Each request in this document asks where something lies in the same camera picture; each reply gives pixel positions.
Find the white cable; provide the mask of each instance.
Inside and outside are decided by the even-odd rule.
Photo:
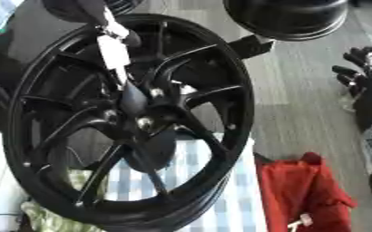
[[[76,159],[79,161],[80,165],[82,165],[82,167],[85,167],[82,159],[80,158],[79,154],[72,148],[72,147],[69,147],[67,146],[66,147],[70,152],[72,152],[72,154],[76,157]]]

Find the checkered tablecloth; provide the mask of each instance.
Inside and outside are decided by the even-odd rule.
[[[266,232],[259,183],[254,162],[254,140],[246,148],[230,175],[219,200],[203,216],[181,232]],[[167,189],[174,189],[201,170],[210,159],[210,149],[202,140],[181,140],[171,165],[160,171]],[[117,164],[110,173],[105,197],[109,200],[138,200],[155,196],[148,176]]]

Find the wheel spoke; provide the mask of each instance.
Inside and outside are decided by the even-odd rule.
[[[97,191],[102,184],[104,178],[110,170],[118,163],[126,154],[131,152],[126,145],[114,143],[103,155],[99,161],[97,169],[92,173],[92,176],[85,182],[80,190],[79,197],[76,200],[77,206],[91,206],[97,198]]]
[[[173,94],[175,93],[175,91],[173,90],[171,83],[172,75],[185,64],[187,64],[191,60],[192,56],[209,52],[216,46],[217,45],[215,44],[207,45],[197,49],[191,49],[188,51],[176,53],[166,58],[163,63],[156,69],[153,75],[152,80],[154,85],[159,86],[165,92],[174,96]]]
[[[88,113],[97,109],[96,107],[89,107],[78,111],[62,123],[59,127],[54,130],[47,138],[37,145],[34,150],[31,152],[31,157],[33,159],[38,159],[42,156],[39,155],[40,152],[47,151],[52,145],[57,141],[62,140],[76,131],[86,128],[86,127],[95,127],[100,124],[105,124],[106,121],[90,118]]]
[[[189,128],[194,134],[196,134],[199,138],[202,138],[207,145],[209,145],[213,157],[226,157],[228,150],[190,111],[182,111],[181,124]]]
[[[175,53],[169,56],[156,69],[155,78],[159,78],[160,76],[162,76],[163,73],[166,73],[168,70],[173,70],[174,66],[177,66],[179,68],[181,65],[184,65],[185,63],[187,63],[192,56],[209,52],[215,47],[217,47],[217,45],[212,44],[212,45],[207,45],[207,46],[203,46],[203,47],[196,48],[196,49],[182,51],[182,52]]]
[[[221,96],[233,94],[234,92],[241,92],[243,90],[241,85],[229,85],[225,87],[211,88],[205,91],[197,91],[185,96],[185,104],[188,108],[193,109],[206,102],[211,102]]]
[[[134,149],[133,156],[140,163],[142,169],[146,171],[148,174],[153,186],[155,187],[158,195],[168,197],[168,190],[165,187],[161,177],[158,175],[158,172],[154,168],[153,161],[150,159],[148,155],[148,151],[144,148],[141,141],[136,141],[132,148]]]
[[[38,95],[24,95],[21,100],[31,107],[50,107],[62,111],[72,111],[73,105],[66,100],[56,100]]]
[[[84,68],[85,70],[101,73],[102,75],[97,75],[100,81],[104,82],[108,86],[110,91],[116,90],[116,86],[118,84],[117,80],[115,80],[115,78],[113,78],[109,74],[109,72],[104,67],[99,65],[98,63],[85,60],[75,53],[67,53],[67,52],[59,52],[56,55],[56,58],[58,61],[61,61],[64,63],[71,63],[74,65],[80,66]]]

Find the black wheel rim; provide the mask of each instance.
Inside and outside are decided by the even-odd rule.
[[[51,45],[27,70],[15,92],[9,110],[8,127],[5,133],[7,161],[19,183],[33,199],[65,218],[95,224],[105,229],[148,231],[166,227],[174,230],[192,222],[207,210],[227,183],[230,170],[242,152],[253,122],[253,93],[250,78],[242,62],[229,46],[216,34],[197,24],[158,14],[126,15],[120,18],[120,22],[139,33],[143,39],[143,48],[130,50],[132,65],[129,67],[129,72],[133,74],[133,84],[141,86],[140,89],[144,92],[149,91],[148,88],[159,85],[165,95],[171,96],[169,102],[175,102],[173,104],[175,107],[171,105],[167,108],[168,105],[163,104],[165,107],[160,105],[158,108],[152,107],[151,109],[153,112],[156,109],[162,110],[159,111],[161,116],[170,115],[169,118],[177,120],[173,122],[170,119],[171,126],[173,123],[186,126],[208,143],[213,155],[207,166],[185,184],[170,192],[164,188],[156,172],[150,170],[149,177],[160,194],[155,198],[138,201],[95,200],[94,192],[97,188],[94,191],[92,183],[87,183],[86,186],[89,188],[84,188],[87,191],[77,191],[66,185],[61,175],[64,171],[59,170],[59,166],[55,164],[63,162],[64,159],[58,159],[51,165],[46,157],[50,153],[46,147],[50,146],[53,150],[57,150],[62,146],[64,138],[72,131],[83,127],[109,133],[109,130],[104,130],[103,126],[111,123],[105,118],[94,117],[98,114],[92,114],[92,118],[86,118],[85,124],[74,123],[69,130],[61,130],[63,133],[59,135],[64,135],[64,138],[58,140],[57,144],[54,141],[46,143],[57,134],[56,129],[60,125],[69,124],[69,121],[75,121],[86,112],[94,111],[94,105],[89,103],[91,101],[73,101],[72,99],[68,103],[65,101],[67,93],[61,93],[63,92],[61,81],[49,81],[55,68],[69,63],[71,68],[98,73],[97,76],[101,78],[94,79],[104,84],[97,89],[100,90],[106,86],[107,88],[103,88],[104,92],[111,91],[108,87],[111,87],[114,79],[104,70],[101,57],[97,56],[97,49],[95,49],[95,38],[99,32],[90,27],[76,30]],[[92,53],[90,59],[86,57],[89,53]],[[198,74],[200,72],[203,75],[210,73],[211,77],[203,76],[202,78]],[[179,82],[187,83],[197,91],[190,95],[180,96],[177,91]],[[53,96],[50,98],[43,92],[48,94],[52,92],[49,90],[53,89],[52,85],[57,85],[58,88],[55,88],[57,92],[51,94]],[[56,101],[55,95],[59,96],[59,99],[63,96],[64,101]],[[106,100],[97,92],[97,100],[100,99],[102,101],[97,101],[95,111],[110,110],[112,99]],[[77,108],[75,104],[72,107],[72,102],[80,102],[79,107]],[[211,102],[221,116],[224,124],[224,137],[221,142],[213,139],[213,135],[204,128],[202,123],[191,113],[185,111],[186,108],[178,107],[184,105],[189,109],[204,102]],[[62,114],[62,111],[71,111],[73,108],[75,110],[68,117],[58,116],[59,113]],[[31,122],[33,117],[40,118],[41,134],[45,137],[36,147],[32,144],[33,135],[30,132],[33,130]],[[120,147],[118,143],[114,147],[113,144],[110,150],[118,150],[118,152],[113,152],[110,159],[100,160],[102,164],[105,162],[104,169],[98,169],[100,175],[93,176],[93,183],[100,184],[112,164],[118,162],[123,156],[127,156],[128,151],[133,148],[134,146],[126,145]]]

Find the gray floor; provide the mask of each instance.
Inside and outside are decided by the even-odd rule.
[[[232,41],[248,34],[234,24],[220,0],[149,1],[150,10],[200,23]],[[330,71],[344,64],[350,47],[372,45],[372,5],[352,10],[336,33],[305,43],[278,43],[273,53],[246,61],[256,93],[253,137],[257,152],[272,159],[298,158],[306,151],[325,157],[341,187],[357,200],[354,232],[372,231],[372,194],[353,115],[341,109],[340,84]]]

